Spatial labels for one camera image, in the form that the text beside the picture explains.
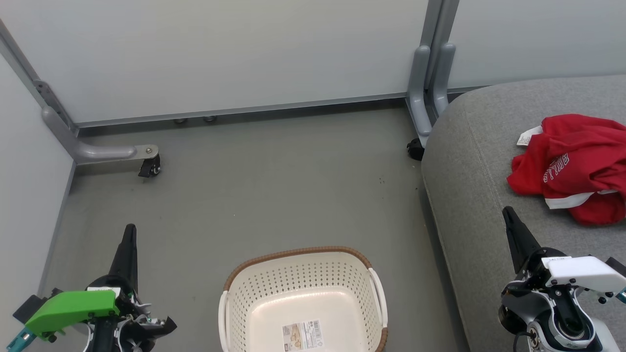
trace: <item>metal bracket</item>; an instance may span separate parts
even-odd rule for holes
[[[41,118],[61,142],[77,165],[113,162],[120,160],[153,159],[158,155],[156,145],[128,145],[123,147],[100,147],[83,143],[65,125],[55,109],[46,106],[41,110]]]
[[[433,71],[433,89],[428,91],[428,95],[434,103],[437,117],[441,116],[448,107],[448,79],[450,78],[455,51],[456,46],[454,44],[443,44]]]
[[[63,123],[65,123],[65,125],[72,131],[72,133],[76,133],[78,129],[72,122],[72,119],[69,118],[67,111],[65,111],[59,99],[56,97],[56,95],[54,95],[52,88],[50,88],[50,86],[42,80],[33,80],[33,85],[35,86],[37,92],[39,92],[43,100],[46,102],[46,104],[48,104],[48,106],[56,111],[56,113],[62,119]]]
[[[415,129],[418,131],[422,147],[426,146],[428,136],[433,129],[424,104],[424,81],[426,79],[429,57],[430,47],[427,45],[422,45],[415,51],[411,76],[409,77],[409,87],[406,93],[407,106],[415,124]]]

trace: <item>gray floor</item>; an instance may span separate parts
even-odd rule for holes
[[[86,140],[158,144],[163,172],[141,179],[137,162],[78,170],[46,291],[84,289],[105,274],[132,222],[140,297],[154,316],[178,323],[155,351],[220,351],[218,301],[238,264],[297,247],[350,246],[385,288],[387,352],[466,351],[420,164],[405,151],[413,138],[406,109],[390,102],[335,111],[98,130]],[[80,351],[82,339],[69,331],[53,350]]]

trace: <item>perforated basket wall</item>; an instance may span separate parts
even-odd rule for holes
[[[252,259],[236,268],[224,289],[228,291],[230,351],[248,352],[247,319],[262,298],[313,287],[346,288],[361,305],[368,351],[381,351],[387,329],[381,324],[376,288],[369,261],[348,247],[316,247],[280,252]]]

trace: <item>gray upholstery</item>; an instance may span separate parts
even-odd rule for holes
[[[564,113],[626,124],[626,76],[562,78],[496,85],[466,93],[446,109],[428,140],[424,182],[472,351],[511,351],[513,335],[499,324],[500,292],[515,276],[501,210],[515,208],[539,244],[572,256],[613,256],[626,263],[626,221],[583,227],[541,197],[521,197],[506,183],[511,159],[523,153],[521,132]],[[626,306],[580,298],[604,320],[626,351]]]

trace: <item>basket bottom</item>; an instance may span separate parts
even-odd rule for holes
[[[269,296],[258,300],[249,314],[250,352],[370,350],[361,305],[343,287],[299,289]]]

